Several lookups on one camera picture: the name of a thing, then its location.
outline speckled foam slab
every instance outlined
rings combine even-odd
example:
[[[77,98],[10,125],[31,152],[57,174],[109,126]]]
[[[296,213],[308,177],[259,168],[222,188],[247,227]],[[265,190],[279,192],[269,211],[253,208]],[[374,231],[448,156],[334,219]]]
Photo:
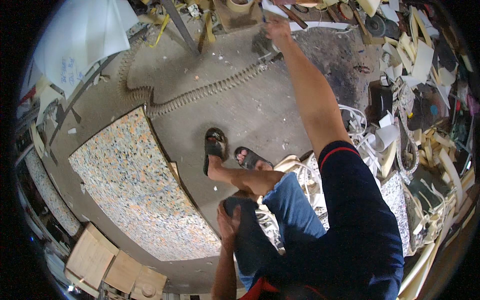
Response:
[[[410,247],[410,232],[408,230],[407,207],[403,193],[402,180],[397,171],[389,176],[380,188],[382,197],[388,207],[395,215],[398,223],[398,230],[402,239],[403,256],[407,256]]]
[[[175,180],[141,107],[97,133],[69,161],[103,212],[157,259],[218,255],[218,237]]]
[[[35,150],[30,150],[25,156],[25,164],[48,209],[63,229],[70,236],[74,236],[82,225],[58,194]]]

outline navy shorts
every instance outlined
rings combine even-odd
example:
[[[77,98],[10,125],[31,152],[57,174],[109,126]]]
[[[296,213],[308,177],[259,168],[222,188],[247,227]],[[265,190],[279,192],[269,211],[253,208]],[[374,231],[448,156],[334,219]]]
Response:
[[[263,199],[277,218],[284,256],[260,228],[255,202],[226,199],[230,216],[236,205],[242,209],[235,244],[242,283],[249,290],[264,277],[277,288],[308,285],[331,298],[395,299],[403,276],[402,241],[373,175],[357,150],[343,141],[325,147],[319,170],[328,232],[294,173],[285,174]]]

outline handle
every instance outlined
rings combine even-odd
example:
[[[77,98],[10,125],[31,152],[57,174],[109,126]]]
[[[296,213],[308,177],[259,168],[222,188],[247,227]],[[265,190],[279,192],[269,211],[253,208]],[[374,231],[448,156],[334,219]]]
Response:
[[[287,14],[287,16],[295,21],[302,29],[305,29],[308,27],[307,23],[305,23],[300,17],[298,17],[294,12],[289,10],[288,8],[285,7],[285,5],[279,5],[278,6],[281,10],[283,10],[284,13]]]

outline flexible hose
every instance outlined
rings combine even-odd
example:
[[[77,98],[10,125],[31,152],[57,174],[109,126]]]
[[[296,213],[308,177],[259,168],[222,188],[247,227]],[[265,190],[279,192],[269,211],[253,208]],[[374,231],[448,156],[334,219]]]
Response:
[[[244,84],[249,79],[256,77],[258,74],[268,69],[267,65],[263,62],[252,64],[251,66],[241,70],[229,78],[188,91],[165,103],[155,104],[151,102],[154,90],[152,86],[140,86],[130,89],[127,85],[130,67],[132,66],[135,55],[142,44],[143,39],[137,39],[131,44],[130,49],[127,50],[123,55],[119,71],[119,96],[123,101],[127,101],[127,103],[146,103],[147,116],[150,119],[165,115],[195,100],[221,93],[237,85]]]

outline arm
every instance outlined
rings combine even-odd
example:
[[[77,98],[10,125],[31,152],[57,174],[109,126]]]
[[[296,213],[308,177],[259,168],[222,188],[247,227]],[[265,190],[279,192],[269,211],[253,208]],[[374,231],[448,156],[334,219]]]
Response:
[[[233,248],[240,226],[241,210],[240,205],[238,205],[233,211],[233,216],[229,217],[223,206],[224,201],[218,205],[216,217],[222,237],[222,248],[211,291],[213,300],[235,300],[237,298],[237,276],[233,263]]]
[[[267,38],[273,40],[285,58],[300,117],[317,159],[323,148],[331,142],[351,143],[332,88],[293,41],[288,22],[280,17],[272,17],[266,28]]]

